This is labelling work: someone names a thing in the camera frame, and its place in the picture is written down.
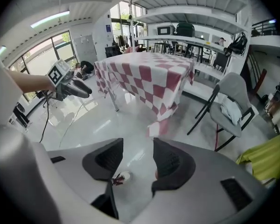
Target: black cable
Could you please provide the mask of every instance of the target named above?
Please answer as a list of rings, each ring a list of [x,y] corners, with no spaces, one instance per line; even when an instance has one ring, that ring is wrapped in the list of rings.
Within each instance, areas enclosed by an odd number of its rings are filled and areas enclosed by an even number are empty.
[[[48,91],[44,91],[43,94],[45,95],[46,101],[47,101],[47,112],[48,112],[48,116],[47,116],[47,121],[46,121],[45,127],[44,127],[43,132],[42,132],[42,138],[41,138],[41,140],[40,140],[39,142],[41,142],[42,139],[43,139],[43,135],[44,135],[44,133],[45,133],[45,130],[46,130],[46,127],[47,127],[47,123],[48,123],[48,120],[49,120],[49,98],[48,98]]]

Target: backpack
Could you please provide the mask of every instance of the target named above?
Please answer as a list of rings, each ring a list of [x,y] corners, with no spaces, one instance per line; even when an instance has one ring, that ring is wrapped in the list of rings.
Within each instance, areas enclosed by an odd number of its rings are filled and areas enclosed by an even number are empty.
[[[233,43],[231,43],[228,48],[224,48],[225,56],[229,57],[232,52],[242,55],[245,51],[247,41],[248,39],[246,35],[242,32],[242,35],[240,35]]]

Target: ceiling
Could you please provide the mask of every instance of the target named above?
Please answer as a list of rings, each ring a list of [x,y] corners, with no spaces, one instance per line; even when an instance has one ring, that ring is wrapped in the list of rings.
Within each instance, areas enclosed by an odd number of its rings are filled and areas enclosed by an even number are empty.
[[[96,22],[111,7],[122,0],[13,0],[0,17],[0,47],[6,46],[1,55],[10,62],[15,57],[58,30],[86,22]],[[69,15],[53,19],[36,28],[31,24],[59,12]]]

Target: table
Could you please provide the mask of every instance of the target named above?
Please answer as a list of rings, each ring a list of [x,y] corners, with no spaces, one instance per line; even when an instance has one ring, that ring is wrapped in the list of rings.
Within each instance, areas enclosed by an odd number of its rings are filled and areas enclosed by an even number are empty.
[[[186,80],[193,84],[194,79],[194,61],[169,54],[127,53],[95,62],[94,66],[98,91],[110,94],[116,111],[112,84],[119,82],[155,112],[157,121],[148,126],[148,136],[167,132],[168,119],[178,107]]]

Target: white cloth on chair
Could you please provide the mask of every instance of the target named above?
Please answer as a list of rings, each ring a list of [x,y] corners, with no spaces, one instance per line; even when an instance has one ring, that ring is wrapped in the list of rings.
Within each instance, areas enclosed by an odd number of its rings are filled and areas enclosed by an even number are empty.
[[[237,125],[239,120],[242,118],[242,112],[236,102],[231,101],[227,97],[221,104],[222,114],[229,118],[234,125]]]

